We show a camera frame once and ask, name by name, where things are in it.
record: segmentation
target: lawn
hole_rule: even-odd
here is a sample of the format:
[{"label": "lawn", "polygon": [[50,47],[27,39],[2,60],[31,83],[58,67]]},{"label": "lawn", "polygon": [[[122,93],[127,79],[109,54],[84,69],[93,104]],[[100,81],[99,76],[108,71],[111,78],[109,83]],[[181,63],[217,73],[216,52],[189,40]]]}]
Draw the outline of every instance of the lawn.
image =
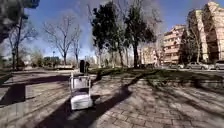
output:
[{"label": "lawn", "polygon": [[142,75],[143,79],[159,79],[159,80],[222,80],[221,76],[207,75],[201,73],[193,73],[178,70],[160,70],[160,69],[122,69],[122,68],[102,68],[92,69],[89,74],[97,76],[117,76],[122,78],[134,78]]},{"label": "lawn", "polygon": [[0,68],[0,76],[5,75],[7,73],[11,72],[10,68]]}]

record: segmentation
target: parked car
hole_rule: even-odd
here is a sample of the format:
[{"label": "parked car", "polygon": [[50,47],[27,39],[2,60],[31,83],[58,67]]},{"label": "parked car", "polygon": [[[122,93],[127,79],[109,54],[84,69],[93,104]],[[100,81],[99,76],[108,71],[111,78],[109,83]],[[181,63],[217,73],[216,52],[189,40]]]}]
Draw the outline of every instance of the parked car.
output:
[{"label": "parked car", "polygon": [[171,69],[183,69],[184,65],[182,65],[182,64],[170,64],[169,68],[171,68]]},{"label": "parked car", "polygon": [[201,70],[208,70],[214,68],[212,65],[204,64],[204,63],[197,63],[197,62],[192,62],[187,65],[188,69],[201,69]]},{"label": "parked car", "polygon": [[156,66],[155,68],[156,69],[168,69],[169,68],[169,65],[168,64],[161,64],[159,66]]},{"label": "parked car", "polygon": [[145,69],[146,68],[146,65],[145,64],[139,64],[138,66],[140,69]]},{"label": "parked car", "polygon": [[224,60],[216,61],[214,67],[216,70],[224,69]]}]

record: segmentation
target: building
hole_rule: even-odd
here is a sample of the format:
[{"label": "building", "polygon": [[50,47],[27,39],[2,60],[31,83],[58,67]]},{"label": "building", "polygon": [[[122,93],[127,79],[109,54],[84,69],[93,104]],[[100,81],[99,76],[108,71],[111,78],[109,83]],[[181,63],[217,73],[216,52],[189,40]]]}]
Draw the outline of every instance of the building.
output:
[{"label": "building", "polygon": [[145,46],[138,50],[139,59],[142,64],[156,64],[162,63],[162,51],[155,50],[152,46]]},{"label": "building", "polygon": [[189,12],[188,24],[200,40],[202,60],[223,60],[224,9],[215,2],[208,2],[203,9]]},{"label": "building", "polygon": [[171,31],[164,34],[164,63],[178,63],[181,37],[186,25],[175,25]]}]

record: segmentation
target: white robot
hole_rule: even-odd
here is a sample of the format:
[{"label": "white robot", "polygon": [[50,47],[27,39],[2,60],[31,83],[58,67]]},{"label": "white robot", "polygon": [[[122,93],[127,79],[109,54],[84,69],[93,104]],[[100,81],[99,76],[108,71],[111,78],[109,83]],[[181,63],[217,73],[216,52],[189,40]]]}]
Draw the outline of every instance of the white robot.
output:
[{"label": "white robot", "polygon": [[90,95],[91,79],[89,76],[74,77],[71,73],[71,108],[72,110],[85,109],[93,106]]}]

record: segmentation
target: lamp post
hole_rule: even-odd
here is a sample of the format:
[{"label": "lamp post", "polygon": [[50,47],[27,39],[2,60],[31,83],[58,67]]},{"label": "lamp post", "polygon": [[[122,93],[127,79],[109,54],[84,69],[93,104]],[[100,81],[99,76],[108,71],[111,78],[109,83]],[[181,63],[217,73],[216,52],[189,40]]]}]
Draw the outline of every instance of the lamp post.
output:
[{"label": "lamp post", "polygon": [[53,69],[54,69],[54,66],[55,66],[55,58],[54,58],[54,54],[55,54],[55,51],[53,51],[53,57],[52,57],[52,59],[53,59],[53,61],[52,61],[52,67],[53,67]]}]

